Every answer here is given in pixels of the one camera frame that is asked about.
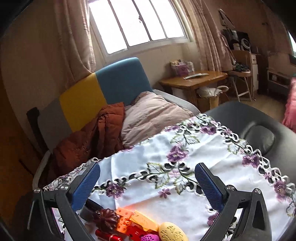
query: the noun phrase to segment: wooden stool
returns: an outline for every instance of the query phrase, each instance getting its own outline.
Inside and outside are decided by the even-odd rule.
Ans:
[[[251,71],[249,71],[249,72],[237,72],[237,71],[229,71],[228,72],[228,75],[230,76],[230,77],[232,77],[231,78],[231,82],[232,82],[232,84],[233,84],[233,86],[234,86],[234,89],[235,89],[235,93],[236,93],[236,95],[237,95],[237,99],[238,99],[238,101],[240,102],[240,100],[239,100],[239,97],[240,96],[243,96],[243,95],[245,95],[245,94],[249,94],[249,97],[250,97],[250,101],[252,101],[252,97],[251,97],[251,93],[250,93],[250,89],[249,89],[249,85],[248,85],[248,82],[247,82],[247,77],[250,77],[252,74],[251,74]],[[246,85],[247,85],[247,91],[245,91],[245,92],[243,92],[243,93],[238,93],[238,91],[237,91],[237,86],[236,86],[236,80],[237,79],[240,79],[240,80],[242,80],[242,81],[244,81],[245,83],[246,83]]]

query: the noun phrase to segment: window pane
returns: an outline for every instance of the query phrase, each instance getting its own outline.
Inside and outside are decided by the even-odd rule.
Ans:
[[[89,4],[108,54],[126,49],[126,43],[107,0]]]
[[[165,39],[163,28],[149,0],[135,0],[152,40]]]
[[[169,0],[151,0],[168,38],[184,37],[179,20]]]
[[[295,40],[293,39],[292,35],[289,33],[290,39],[291,39],[291,44],[292,44],[292,48],[293,48],[293,52],[296,52],[296,43]]]
[[[129,46],[149,42],[143,23],[132,0],[111,0]]]

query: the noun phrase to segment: tablecloth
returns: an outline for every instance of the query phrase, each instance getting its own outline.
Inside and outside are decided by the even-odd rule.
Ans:
[[[90,199],[104,208],[138,210],[159,224],[172,222],[192,241],[199,241],[218,215],[195,179],[194,168],[200,162],[225,185],[242,191],[261,189],[272,240],[278,240],[295,216],[295,184],[278,168],[271,167],[260,150],[253,150],[237,134],[205,114],[168,126],[108,158],[90,161],[101,167]],[[44,190],[69,184],[85,166],[55,180]],[[238,210],[225,240],[231,238],[240,213]],[[55,216],[61,227],[60,216]],[[71,240],[67,230],[65,240]]]

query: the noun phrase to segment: yellow cushion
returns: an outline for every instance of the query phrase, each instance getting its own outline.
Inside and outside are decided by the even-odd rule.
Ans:
[[[107,104],[95,73],[66,90],[59,101],[73,132],[84,127]]]

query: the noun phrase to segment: yellow egg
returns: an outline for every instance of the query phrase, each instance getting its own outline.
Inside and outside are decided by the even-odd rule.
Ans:
[[[158,234],[161,241],[188,241],[182,229],[169,222],[162,223],[159,226]]]

